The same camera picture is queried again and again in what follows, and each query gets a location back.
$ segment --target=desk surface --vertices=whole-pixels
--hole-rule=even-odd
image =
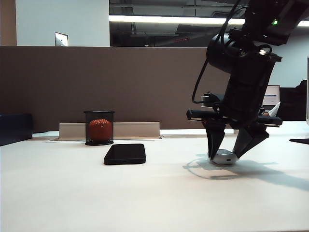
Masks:
[[[140,165],[103,165],[111,145],[37,137],[3,146],[1,231],[309,230],[309,145],[289,142],[308,138],[309,126],[267,131],[229,167],[207,161],[204,136],[115,142],[143,143]]]

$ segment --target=fluorescent light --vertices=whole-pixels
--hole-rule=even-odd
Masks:
[[[309,21],[300,21],[299,24],[297,25],[298,27],[309,27]]]
[[[200,18],[200,17],[165,17],[165,16],[134,16],[110,15],[110,22],[136,22],[136,23],[175,23],[175,24],[218,24],[222,25],[225,18]],[[244,19],[232,18],[228,22],[232,25],[242,25]],[[309,21],[301,21],[299,27],[309,27]]]

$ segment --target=black mesh cup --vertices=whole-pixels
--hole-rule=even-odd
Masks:
[[[84,111],[86,116],[86,145],[98,146],[113,143],[114,111]]]

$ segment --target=smartphone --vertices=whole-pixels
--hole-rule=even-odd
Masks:
[[[104,164],[140,164],[146,162],[144,144],[114,144],[106,156]]]

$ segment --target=red ball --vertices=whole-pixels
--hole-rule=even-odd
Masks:
[[[107,141],[112,137],[112,124],[105,119],[95,119],[89,123],[88,132],[92,141]]]

